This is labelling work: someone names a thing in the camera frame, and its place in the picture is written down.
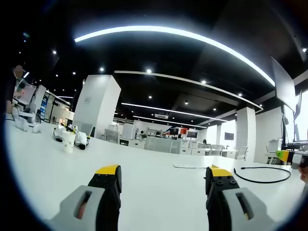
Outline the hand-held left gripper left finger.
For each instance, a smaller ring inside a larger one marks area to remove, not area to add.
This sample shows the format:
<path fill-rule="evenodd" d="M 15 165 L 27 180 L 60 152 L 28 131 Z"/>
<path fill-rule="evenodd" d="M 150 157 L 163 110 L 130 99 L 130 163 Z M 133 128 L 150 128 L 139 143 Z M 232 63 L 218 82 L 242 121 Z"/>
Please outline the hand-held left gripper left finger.
<path fill-rule="evenodd" d="M 53 231 L 116 231 L 121 208 L 121 166 L 97 170 L 60 202 L 59 212 L 49 220 Z"/>

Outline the person's right hand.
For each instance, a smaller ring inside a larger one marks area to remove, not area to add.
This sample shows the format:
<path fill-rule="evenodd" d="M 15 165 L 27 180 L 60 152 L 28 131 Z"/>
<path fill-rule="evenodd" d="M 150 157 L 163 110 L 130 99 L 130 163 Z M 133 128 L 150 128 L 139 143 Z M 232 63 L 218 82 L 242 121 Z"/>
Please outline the person's right hand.
<path fill-rule="evenodd" d="M 300 172 L 300 179 L 304 182 L 304 183 L 308 183 L 308 166 L 306 167 L 300 167 L 299 169 Z"/>

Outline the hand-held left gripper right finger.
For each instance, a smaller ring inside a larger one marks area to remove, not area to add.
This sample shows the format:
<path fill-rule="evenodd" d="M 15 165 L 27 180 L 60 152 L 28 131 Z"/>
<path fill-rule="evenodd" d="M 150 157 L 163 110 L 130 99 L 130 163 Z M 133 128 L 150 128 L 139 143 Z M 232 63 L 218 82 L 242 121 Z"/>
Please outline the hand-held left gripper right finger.
<path fill-rule="evenodd" d="M 274 226 L 266 205 L 225 169 L 206 168 L 205 193 L 210 231 L 268 231 Z"/>

